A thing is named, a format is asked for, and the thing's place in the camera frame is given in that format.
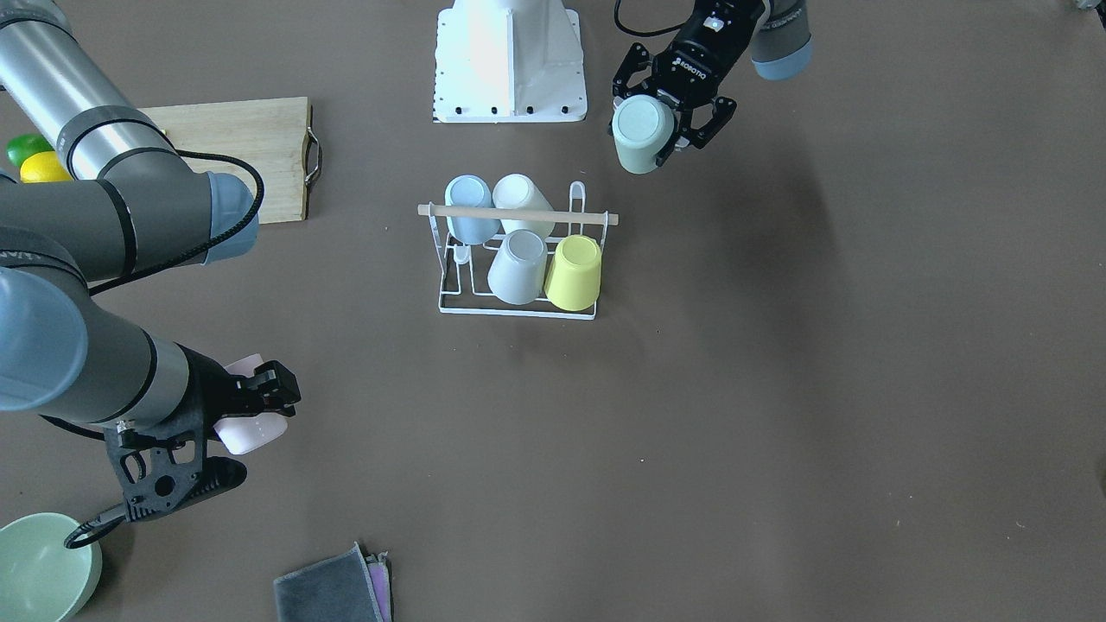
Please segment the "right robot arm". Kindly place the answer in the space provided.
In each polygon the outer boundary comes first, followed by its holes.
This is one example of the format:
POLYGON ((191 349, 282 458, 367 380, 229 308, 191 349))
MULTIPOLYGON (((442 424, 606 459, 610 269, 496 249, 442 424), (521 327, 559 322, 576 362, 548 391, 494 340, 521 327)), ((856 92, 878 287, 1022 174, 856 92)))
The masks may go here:
POLYGON ((4 1, 3 89, 64 182, 3 178, 3 412, 83 435, 210 436, 225 419, 292 417, 291 371, 246 375, 152 335, 95 296, 248 252, 264 182, 194 172, 79 45, 53 1, 4 1))

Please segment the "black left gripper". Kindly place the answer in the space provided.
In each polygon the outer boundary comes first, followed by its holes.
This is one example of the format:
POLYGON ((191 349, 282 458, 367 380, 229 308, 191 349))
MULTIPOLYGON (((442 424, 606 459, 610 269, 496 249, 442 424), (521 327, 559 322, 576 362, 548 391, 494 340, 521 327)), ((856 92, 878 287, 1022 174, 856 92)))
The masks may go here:
POLYGON ((714 95, 766 15, 766 1, 696 1, 665 51, 653 58, 643 43, 628 48, 613 76, 613 108, 641 94, 675 108, 671 136, 658 152, 659 167, 688 146, 703 149, 734 117, 734 99, 714 95), (711 101, 711 118, 696 129, 692 108, 711 101))

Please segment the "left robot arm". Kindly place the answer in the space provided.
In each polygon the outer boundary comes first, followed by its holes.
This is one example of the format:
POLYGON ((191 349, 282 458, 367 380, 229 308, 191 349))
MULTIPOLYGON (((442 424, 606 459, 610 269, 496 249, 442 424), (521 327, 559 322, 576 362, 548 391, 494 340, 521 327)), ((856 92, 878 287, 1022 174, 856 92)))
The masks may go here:
POLYGON ((719 93, 743 54, 757 74, 783 81, 812 60, 806 1, 696 1, 684 23, 647 32, 674 37, 653 53, 636 41, 613 76, 609 131, 625 172, 648 174, 675 152, 703 149, 734 117, 719 93))

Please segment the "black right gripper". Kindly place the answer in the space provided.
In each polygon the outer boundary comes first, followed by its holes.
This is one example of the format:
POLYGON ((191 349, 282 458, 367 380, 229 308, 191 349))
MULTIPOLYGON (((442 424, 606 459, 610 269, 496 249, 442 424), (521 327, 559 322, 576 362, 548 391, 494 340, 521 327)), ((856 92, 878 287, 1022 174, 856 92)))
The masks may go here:
POLYGON ((188 385, 177 406, 182 429, 213 433, 213 423, 225 416, 296 416, 294 405, 302 398, 299 382, 279 361, 246 364, 246 371, 238 373, 194 350, 181 349, 188 363, 188 385))

